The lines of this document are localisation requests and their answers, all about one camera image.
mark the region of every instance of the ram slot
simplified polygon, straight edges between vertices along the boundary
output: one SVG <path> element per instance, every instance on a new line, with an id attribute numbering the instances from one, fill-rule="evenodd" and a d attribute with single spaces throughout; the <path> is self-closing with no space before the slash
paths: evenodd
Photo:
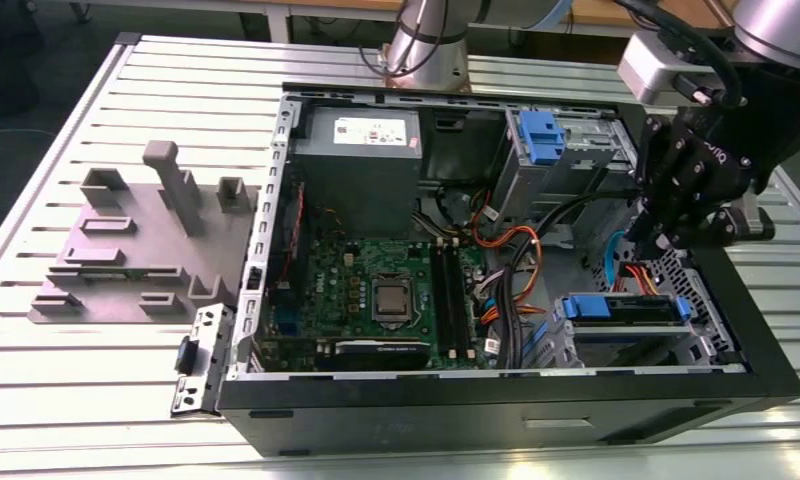
<path id="1" fill-rule="evenodd" d="M 451 301 L 451 321 L 456 348 L 460 355 L 473 357 L 471 349 L 471 335 L 468 324 L 468 311 L 465 310 L 465 284 L 463 283 L 463 267 L 459 263 L 459 248 L 448 247 L 444 257 L 447 260 L 448 292 Z"/>
<path id="2" fill-rule="evenodd" d="M 453 316 L 451 313 L 448 262 L 444 248 L 436 245 L 429 249 L 429 268 L 432 270 L 432 297 L 436 306 L 439 354 L 456 357 L 456 333 L 453 332 Z"/>

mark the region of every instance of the green circuit board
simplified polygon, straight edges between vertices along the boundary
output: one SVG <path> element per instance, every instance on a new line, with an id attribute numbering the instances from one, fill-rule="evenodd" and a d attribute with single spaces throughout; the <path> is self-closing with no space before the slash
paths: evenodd
<path id="1" fill-rule="evenodd" d="M 281 371 L 308 371 L 313 340 L 373 339 L 407 340 L 432 347 L 428 369 L 484 368 L 479 342 L 472 342 L 476 358 L 439 356 L 436 309 L 432 292 L 429 248 L 425 242 L 343 239 L 315 241 L 308 255 L 304 302 L 299 308 L 273 308 L 270 321 L 276 334 L 261 340 L 270 345 L 270 363 Z M 481 266 L 480 251 L 460 249 L 463 274 Z M 384 278 L 403 279 L 411 285 L 411 319 L 385 328 L 373 320 L 373 282 Z M 467 306 L 469 336 L 473 339 L 471 305 Z"/>

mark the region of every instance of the cpu socket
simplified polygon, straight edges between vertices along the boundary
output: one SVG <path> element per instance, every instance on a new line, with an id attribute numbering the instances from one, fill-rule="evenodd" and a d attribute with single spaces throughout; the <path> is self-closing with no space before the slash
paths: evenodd
<path id="1" fill-rule="evenodd" d="M 403 274 L 385 273 L 371 281 L 373 321 L 396 330 L 412 321 L 412 279 Z"/>

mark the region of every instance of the aluminum extrusion table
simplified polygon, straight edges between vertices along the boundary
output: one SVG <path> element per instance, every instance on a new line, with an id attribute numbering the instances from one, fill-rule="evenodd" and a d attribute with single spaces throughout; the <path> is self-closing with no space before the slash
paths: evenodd
<path id="1" fill-rule="evenodd" d="M 633 101 L 612 67 L 471 58 L 477 93 Z M 0 472 L 112 478 L 800 478 L 800 400 L 660 445 L 262 461 L 220 420 L 169 420 L 186 325 L 34 325 L 29 302 L 62 248 L 92 167 L 129 182 L 150 139 L 196 181 L 260 183 L 281 82 L 376 86 L 348 48 L 142 37 L 106 56 L 0 229 Z M 730 248 L 800 375 L 800 192 L 778 171 L 760 203 L 776 239 Z M 256 477 L 254 470 L 261 470 Z"/>

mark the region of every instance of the sticker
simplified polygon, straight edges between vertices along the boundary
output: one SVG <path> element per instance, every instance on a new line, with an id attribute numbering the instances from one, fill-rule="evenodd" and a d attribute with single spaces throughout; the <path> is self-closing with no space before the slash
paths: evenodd
<path id="1" fill-rule="evenodd" d="M 493 222 L 497 220 L 497 210 L 495 210 L 488 205 L 483 208 L 483 214 L 489 217 L 489 220 Z"/>
<path id="2" fill-rule="evenodd" d="M 483 346 L 483 351 L 489 355 L 497 355 L 497 352 L 501 349 L 501 342 L 495 340 L 493 338 L 485 339 L 485 344 Z"/>
<path id="3" fill-rule="evenodd" d="M 335 120 L 335 143 L 405 146 L 405 120 L 341 117 Z"/>

